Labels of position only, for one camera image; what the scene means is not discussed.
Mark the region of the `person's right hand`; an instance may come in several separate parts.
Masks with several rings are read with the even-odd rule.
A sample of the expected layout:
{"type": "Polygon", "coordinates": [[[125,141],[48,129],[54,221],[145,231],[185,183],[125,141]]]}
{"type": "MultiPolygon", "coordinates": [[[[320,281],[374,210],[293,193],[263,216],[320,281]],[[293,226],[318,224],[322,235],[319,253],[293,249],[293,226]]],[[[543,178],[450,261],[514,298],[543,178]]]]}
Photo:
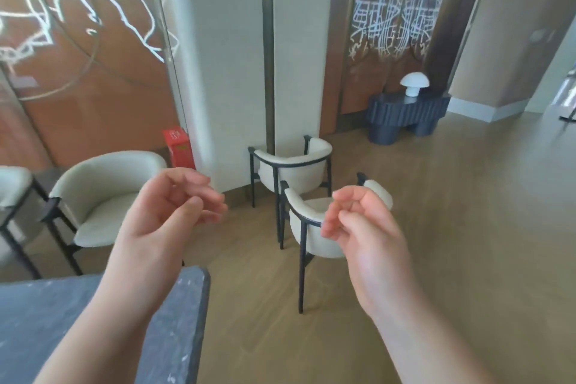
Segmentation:
{"type": "Polygon", "coordinates": [[[361,213],[374,225],[367,245],[339,245],[347,260],[356,297],[366,312],[375,301],[421,292],[411,264],[407,241],[384,201],[364,186],[345,186],[333,193],[321,235],[338,244],[342,210],[361,213]]]}

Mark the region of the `person's left hand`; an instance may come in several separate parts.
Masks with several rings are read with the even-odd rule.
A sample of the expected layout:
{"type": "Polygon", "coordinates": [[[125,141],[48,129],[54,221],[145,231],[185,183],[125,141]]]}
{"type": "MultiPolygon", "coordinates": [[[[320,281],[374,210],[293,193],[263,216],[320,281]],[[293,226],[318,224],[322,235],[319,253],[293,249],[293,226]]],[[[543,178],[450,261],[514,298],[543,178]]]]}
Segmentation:
{"type": "Polygon", "coordinates": [[[154,233],[190,198],[202,199],[202,223],[216,223],[227,212],[225,196],[211,186],[209,177],[186,168],[164,169],[140,190],[129,208],[102,279],[123,284],[173,288],[182,269],[189,240],[164,240],[154,233]]]}

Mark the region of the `person's left forearm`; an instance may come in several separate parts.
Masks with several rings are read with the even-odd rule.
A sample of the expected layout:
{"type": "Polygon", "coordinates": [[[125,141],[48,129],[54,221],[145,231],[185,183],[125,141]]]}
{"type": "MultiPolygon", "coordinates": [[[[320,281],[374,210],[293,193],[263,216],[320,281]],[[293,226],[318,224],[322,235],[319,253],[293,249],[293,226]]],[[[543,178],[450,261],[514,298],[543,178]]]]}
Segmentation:
{"type": "Polygon", "coordinates": [[[167,292],[102,279],[33,384],[135,384],[146,331],[167,292]]]}

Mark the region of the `person's right forearm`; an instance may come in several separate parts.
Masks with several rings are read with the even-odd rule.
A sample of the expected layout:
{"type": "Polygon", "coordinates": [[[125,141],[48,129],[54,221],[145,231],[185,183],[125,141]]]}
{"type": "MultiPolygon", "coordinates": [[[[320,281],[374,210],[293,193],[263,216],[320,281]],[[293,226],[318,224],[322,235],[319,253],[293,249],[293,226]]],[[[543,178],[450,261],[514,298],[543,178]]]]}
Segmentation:
{"type": "Polygon", "coordinates": [[[421,292],[366,309],[402,384],[496,384],[448,320],[421,292]]]}

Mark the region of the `red cardboard box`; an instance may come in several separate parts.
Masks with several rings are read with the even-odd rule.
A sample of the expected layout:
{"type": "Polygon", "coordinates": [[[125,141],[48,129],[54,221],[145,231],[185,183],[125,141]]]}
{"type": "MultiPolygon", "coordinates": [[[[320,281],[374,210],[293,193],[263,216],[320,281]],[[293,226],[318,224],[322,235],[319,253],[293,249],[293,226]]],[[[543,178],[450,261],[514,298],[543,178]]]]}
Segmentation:
{"type": "Polygon", "coordinates": [[[196,169],[190,138],[182,127],[162,131],[169,151],[170,163],[174,168],[196,169]]]}

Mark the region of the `dark fluted console table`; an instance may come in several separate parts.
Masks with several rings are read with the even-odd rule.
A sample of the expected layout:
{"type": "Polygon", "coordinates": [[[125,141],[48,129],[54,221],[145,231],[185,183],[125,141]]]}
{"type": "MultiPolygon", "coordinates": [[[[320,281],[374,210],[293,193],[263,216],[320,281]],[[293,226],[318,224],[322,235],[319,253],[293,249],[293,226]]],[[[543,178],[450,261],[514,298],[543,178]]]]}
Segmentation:
{"type": "Polygon", "coordinates": [[[452,96],[447,92],[424,91],[417,97],[403,93],[375,94],[369,98],[366,120],[371,143],[390,146],[402,129],[415,136],[431,135],[444,118],[452,96]]]}

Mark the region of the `white mushroom table lamp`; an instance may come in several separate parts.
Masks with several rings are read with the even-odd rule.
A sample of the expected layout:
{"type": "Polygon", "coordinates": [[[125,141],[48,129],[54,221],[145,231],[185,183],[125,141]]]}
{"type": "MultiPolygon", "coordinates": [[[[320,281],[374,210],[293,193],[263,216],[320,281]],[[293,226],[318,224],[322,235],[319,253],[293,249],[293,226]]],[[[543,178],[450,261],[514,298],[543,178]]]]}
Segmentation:
{"type": "Polygon", "coordinates": [[[411,72],[400,80],[400,85],[406,89],[405,95],[407,97],[416,98],[420,94],[421,89],[426,89],[430,86],[430,81],[423,72],[411,72]]]}

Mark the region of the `orange panel with white lines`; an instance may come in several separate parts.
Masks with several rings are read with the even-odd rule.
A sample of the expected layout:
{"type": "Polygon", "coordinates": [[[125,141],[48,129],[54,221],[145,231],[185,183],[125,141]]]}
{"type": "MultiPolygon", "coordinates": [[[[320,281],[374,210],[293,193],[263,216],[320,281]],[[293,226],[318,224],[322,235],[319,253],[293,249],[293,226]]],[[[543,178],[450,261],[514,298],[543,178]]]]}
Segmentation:
{"type": "Polygon", "coordinates": [[[0,0],[0,165],[65,169],[111,152],[168,157],[182,112],[169,0],[0,0]]]}
{"type": "Polygon", "coordinates": [[[479,0],[331,0],[320,135],[364,122],[375,94],[403,92],[401,79],[427,75],[445,92],[479,0]]]}

